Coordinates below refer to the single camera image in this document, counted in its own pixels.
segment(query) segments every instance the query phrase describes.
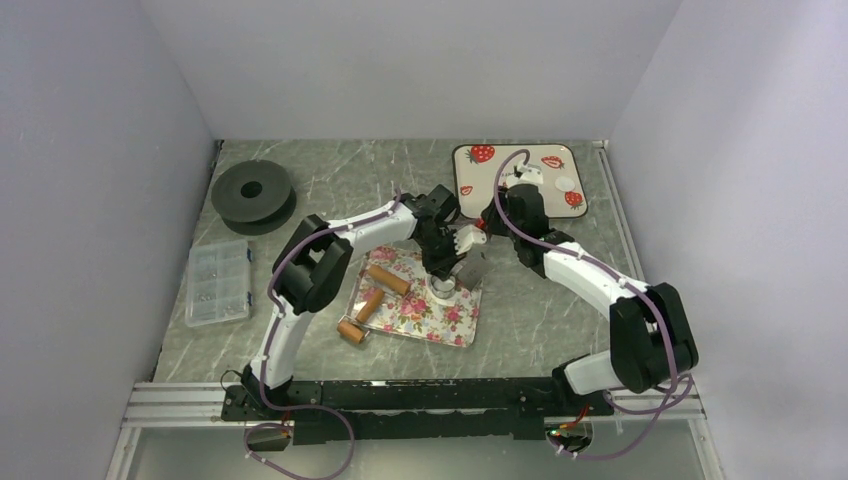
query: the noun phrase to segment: marble surface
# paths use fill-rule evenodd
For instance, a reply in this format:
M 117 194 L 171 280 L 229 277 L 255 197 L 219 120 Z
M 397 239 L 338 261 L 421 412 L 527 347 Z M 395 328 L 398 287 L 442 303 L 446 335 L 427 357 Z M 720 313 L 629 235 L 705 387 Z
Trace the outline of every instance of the marble surface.
M 298 195 L 297 210 L 282 228 L 248 237 L 254 253 L 251 318 L 242 322 L 189 328 L 185 325 L 185 279 L 154 376 L 156 382 L 217 381 L 225 369 L 241 371 L 260 348 L 271 314 L 264 290 L 271 263 L 300 219 L 317 213 L 325 220 L 345 218 L 385 204 L 392 185 L 428 193 L 437 184 L 454 188 L 451 152 L 463 143 L 565 143 L 574 152 L 587 215 L 555 220 L 616 269 L 628 268 L 614 205 L 591 142 L 522 140 L 290 140 L 226 141 L 212 184 L 238 162 L 263 158 L 283 165 Z M 221 222 L 207 195 L 194 245 L 240 238 Z M 412 241 L 404 248 L 417 248 Z M 439 345 L 375 333 L 354 346 L 336 333 L 336 321 L 349 299 L 359 260 L 351 263 L 336 300 L 315 316 L 298 352 L 296 378 L 302 380 L 412 379 L 547 376 L 551 368 L 608 347 L 607 323 L 589 304 L 564 287 L 539 278 L 518 263 L 512 245 L 495 238 L 486 247 L 494 269 L 483 285 L 480 321 L 468 348 Z

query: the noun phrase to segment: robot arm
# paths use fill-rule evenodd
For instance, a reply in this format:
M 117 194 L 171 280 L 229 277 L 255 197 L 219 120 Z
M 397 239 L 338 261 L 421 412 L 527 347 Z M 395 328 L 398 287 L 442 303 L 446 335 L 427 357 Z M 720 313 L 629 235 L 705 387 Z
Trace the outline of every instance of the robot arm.
M 511 185 L 498 190 L 506 217 L 526 235 L 576 256 L 516 235 L 496 211 L 494 200 L 483 211 L 483 229 L 489 235 L 509 237 L 522 264 L 575 292 L 610 322 L 609 350 L 554 369 L 554 377 L 567 383 L 563 387 L 568 393 L 579 396 L 619 387 L 642 393 L 670 378 L 657 319 L 640 297 L 650 299 L 662 314 L 678 369 L 685 371 L 697 365 L 698 351 L 677 290 L 666 283 L 651 286 L 616 272 L 591 257 L 572 237 L 552 229 L 537 186 L 538 174 L 519 168 L 515 173 Z
M 609 272 L 581 259 L 584 250 L 573 238 L 550 228 L 536 185 L 526 180 L 510 183 L 499 191 L 501 204 L 505 206 L 510 221 L 533 238 L 579 252 L 578 257 L 539 247 L 515 236 L 504 225 L 493 205 L 484 210 L 479 225 L 489 235 L 509 237 L 522 264 L 574 291 L 610 322 L 609 350 L 554 369 L 554 378 L 563 380 L 562 386 L 567 395 L 581 396 L 622 386 L 641 393 L 670 378 L 666 352 L 658 339 L 656 319 L 632 290 L 624 288 L 625 281 L 631 288 L 644 293 L 660 309 L 671 333 L 679 369 L 688 370 L 697 364 L 697 350 L 680 297 L 673 287 L 667 284 L 650 286 L 620 273 L 617 275 L 621 280 L 612 280 Z M 307 217 L 283 249 L 274 270 L 295 246 L 310 235 L 323 229 L 354 224 L 385 212 L 392 205 L 329 223 L 316 215 Z M 280 272 L 273 287 L 286 315 L 281 319 L 274 338 L 270 339 L 268 357 L 260 353 L 245 368 L 242 379 L 243 382 L 247 380 L 245 386 L 248 390 L 264 388 L 272 402 L 285 404 L 295 356 L 306 329 L 315 313 L 325 308 L 338 294 L 347 266 L 354 258 L 380 245 L 413 238 L 421 247 L 425 270 L 439 279 L 447 279 L 453 266 L 461 259 L 461 252 L 466 250 L 457 245 L 455 232 L 447 228 L 448 216 L 457 208 L 456 197 L 441 185 L 427 196 L 413 198 L 405 194 L 391 215 L 360 227 L 325 235 L 295 255 Z M 316 260 L 313 258 L 315 254 L 322 256 Z M 263 346 L 269 341 L 278 313 L 275 309 Z M 267 360 L 266 377 L 265 385 L 260 385 L 263 359 Z
M 314 215 L 308 217 L 304 222 L 308 222 L 306 224 L 310 227 L 301 231 L 301 228 L 304 227 L 304 224 L 301 224 L 301 228 L 298 229 L 275 262 L 274 269 L 277 268 L 283 257 L 308 235 L 305 232 L 315 230 L 314 227 L 333 228 L 350 225 L 358 220 L 386 212 L 391 206 L 392 202 L 372 212 L 344 220 L 332 220 L 326 225 L 322 225 L 320 219 L 317 219 Z M 303 342 L 306 329 L 309 328 L 315 313 L 326 307 L 326 304 L 335 298 L 335 293 L 338 292 L 350 261 L 385 243 L 410 238 L 416 224 L 417 221 L 412 210 L 403 204 L 398 205 L 393 213 L 382 220 L 327 236 L 332 238 L 324 237 L 326 240 L 323 245 L 317 244 L 313 248 L 301 252 L 298 255 L 300 258 L 296 257 L 295 261 L 282 272 L 275 286 L 275 292 L 287 314 L 282 319 L 274 338 L 271 339 L 268 356 L 273 361 L 268 362 L 265 374 L 265 383 L 269 389 L 273 390 L 291 380 L 294 373 L 295 357 L 301 342 Z M 310 256 L 310 252 L 316 250 L 324 255 L 317 262 Z M 296 299 L 299 298 L 296 295 L 298 293 L 296 290 L 299 286 L 305 286 L 308 289 L 307 292 L 301 292 L 306 293 L 303 298 L 309 298 L 309 291 L 314 292 L 312 301 L 305 304 L 296 303 Z M 279 313 L 279 308 L 275 305 L 271 317 L 272 321 L 268 323 L 262 345 L 268 342 L 273 320 Z M 261 360 L 261 357 L 259 357 L 250 362 L 251 369 L 257 377 L 261 368 Z
M 272 401 L 285 401 L 285 390 L 292 379 L 295 357 L 306 330 L 315 313 L 324 309 L 338 294 L 351 260 L 380 245 L 412 238 L 421 248 L 427 272 L 446 279 L 464 253 L 456 244 L 455 232 L 447 228 L 448 216 L 458 207 L 456 197 L 439 185 L 429 195 L 412 197 L 404 194 L 397 205 L 390 202 L 351 218 L 325 222 L 317 215 L 310 215 L 304 219 L 274 263 L 275 271 L 283 259 L 309 236 L 327 229 L 341 227 L 341 230 L 308 243 L 277 277 L 273 293 L 282 304 L 285 315 L 273 338 L 269 338 L 280 315 L 280 309 L 274 307 L 262 341 L 263 347 L 271 341 L 267 358 L 263 349 L 245 368 L 243 378 L 248 390 L 255 392 L 260 388 L 260 369 L 264 359 L 267 360 L 265 385 L 261 387 L 266 389 Z M 363 220 L 382 213 L 389 214 L 363 224 Z

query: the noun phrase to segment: roll of black tape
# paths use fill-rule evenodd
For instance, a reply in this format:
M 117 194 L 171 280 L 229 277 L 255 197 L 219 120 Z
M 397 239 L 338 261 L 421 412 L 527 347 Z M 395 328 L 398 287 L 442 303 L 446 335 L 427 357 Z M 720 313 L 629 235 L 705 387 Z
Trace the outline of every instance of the roll of black tape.
M 296 205 L 289 174 L 268 160 L 239 163 L 212 186 L 212 206 L 224 225 L 240 235 L 273 232 L 288 221 Z

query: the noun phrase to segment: white wall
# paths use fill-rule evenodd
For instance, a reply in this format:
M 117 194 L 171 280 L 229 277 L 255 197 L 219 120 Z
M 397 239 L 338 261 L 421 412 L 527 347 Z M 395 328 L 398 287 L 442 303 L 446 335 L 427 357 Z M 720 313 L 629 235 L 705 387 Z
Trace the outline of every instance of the white wall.
M 103 478 L 212 139 L 135 0 L 0 6 L 0 478 Z
M 219 138 L 609 138 L 680 0 L 143 0 Z
M 728 477 L 845 478 L 848 6 L 686 0 L 611 138 Z

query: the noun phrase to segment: floral tray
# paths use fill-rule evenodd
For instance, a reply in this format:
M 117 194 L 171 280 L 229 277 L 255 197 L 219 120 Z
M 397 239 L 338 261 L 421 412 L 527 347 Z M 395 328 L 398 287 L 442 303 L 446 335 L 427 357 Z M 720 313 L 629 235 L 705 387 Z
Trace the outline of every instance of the floral tray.
M 392 247 L 372 250 L 362 262 L 362 269 L 353 289 L 347 314 L 356 315 L 377 291 L 377 286 L 365 270 L 378 265 L 410 282 L 412 289 L 406 297 L 386 290 L 383 304 L 371 315 L 364 327 L 430 342 L 467 347 L 474 341 L 477 318 L 480 316 L 479 288 L 462 289 L 453 304 L 437 303 L 427 293 L 427 273 L 421 265 L 421 254 Z

